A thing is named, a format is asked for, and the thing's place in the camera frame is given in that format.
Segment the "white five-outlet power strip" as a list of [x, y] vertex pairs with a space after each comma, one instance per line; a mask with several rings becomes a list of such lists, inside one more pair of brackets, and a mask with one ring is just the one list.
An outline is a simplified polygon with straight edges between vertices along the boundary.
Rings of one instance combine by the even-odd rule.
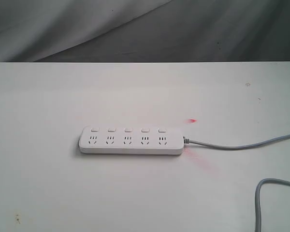
[[84, 154], [181, 155], [184, 136], [163, 127], [85, 127], [79, 139]]

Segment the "grey backdrop cloth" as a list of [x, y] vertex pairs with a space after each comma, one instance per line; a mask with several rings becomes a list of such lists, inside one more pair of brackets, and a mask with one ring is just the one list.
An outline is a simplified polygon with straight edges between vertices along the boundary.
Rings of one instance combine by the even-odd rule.
[[290, 0], [0, 0], [0, 62], [290, 61]]

